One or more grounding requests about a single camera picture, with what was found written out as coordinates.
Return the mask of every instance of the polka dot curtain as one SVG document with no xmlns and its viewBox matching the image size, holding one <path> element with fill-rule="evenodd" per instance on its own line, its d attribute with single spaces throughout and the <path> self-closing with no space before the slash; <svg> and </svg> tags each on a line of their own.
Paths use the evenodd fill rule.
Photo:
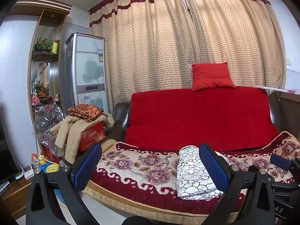
<svg viewBox="0 0 300 225">
<path fill-rule="evenodd" d="M 111 109 L 135 92 L 191 88 L 195 63 L 227 62 L 238 86 L 285 85 L 267 0 L 104 0 L 90 13 L 91 34 L 106 38 Z"/>
</svg>

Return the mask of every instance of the plastic wrap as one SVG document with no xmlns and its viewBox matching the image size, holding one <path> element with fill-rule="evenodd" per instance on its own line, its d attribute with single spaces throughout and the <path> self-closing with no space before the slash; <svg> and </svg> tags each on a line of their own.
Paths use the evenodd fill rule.
<svg viewBox="0 0 300 225">
<path fill-rule="evenodd" d="M 65 114 L 59 106 L 53 102 L 35 108 L 35 127 L 37 140 L 49 148 L 50 152 L 58 156 L 61 149 L 55 145 L 55 137 L 50 129 L 65 119 Z"/>
</svg>

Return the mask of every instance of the black and white patterned fabric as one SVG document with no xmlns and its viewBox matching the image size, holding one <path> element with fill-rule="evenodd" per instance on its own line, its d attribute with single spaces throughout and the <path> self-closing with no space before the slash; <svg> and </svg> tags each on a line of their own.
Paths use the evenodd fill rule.
<svg viewBox="0 0 300 225">
<path fill-rule="evenodd" d="M 199 148 L 193 145 L 179 151 L 176 178 L 177 196 L 183 200 L 210 200 L 223 194 L 217 190 L 199 157 Z"/>
</svg>

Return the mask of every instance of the wall outlet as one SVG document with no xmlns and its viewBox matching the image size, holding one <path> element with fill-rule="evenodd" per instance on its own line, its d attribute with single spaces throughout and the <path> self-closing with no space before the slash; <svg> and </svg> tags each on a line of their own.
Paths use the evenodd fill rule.
<svg viewBox="0 0 300 225">
<path fill-rule="evenodd" d="M 288 60 L 288 59 L 285 59 L 285 64 L 288 65 L 288 66 L 291 66 L 291 61 Z"/>
</svg>

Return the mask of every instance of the metal screw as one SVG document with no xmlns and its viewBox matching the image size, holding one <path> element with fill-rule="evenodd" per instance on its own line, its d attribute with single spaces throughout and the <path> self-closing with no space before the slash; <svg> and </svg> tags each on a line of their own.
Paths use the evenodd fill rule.
<svg viewBox="0 0 300 225">
<path fill-rule="evenodd" d="M 37 169 L 35 169 L 34 173 L 35 173 L 35 174 L 40 174 L 41 171 L 42 171 L 42 170 L 41 170 L 40 168 L 37 168 Z"/>
<path fill-rule="evenodd" d="M 237 166 L 237 165 L 232 165 L 231 166 L 231 169 L 233 170 L 233 171 L 238 171 L 240 168 Z"/>
<path fill-rule="evenodd" d="M 259 170 L 259 172 L 260 172 L 261 174 L 266 174 L 265 169 L 262 169 L 262 168 Z"/>
<path fill-rule="evenodd" d="M 69 165 L 64 165 L 64 166 L 62 167 L 62 170 L 63 170 L 64 172 L 67 172 L 67 171 L 70 170 L 70 166 L 69 166 Z"/>
</svg>

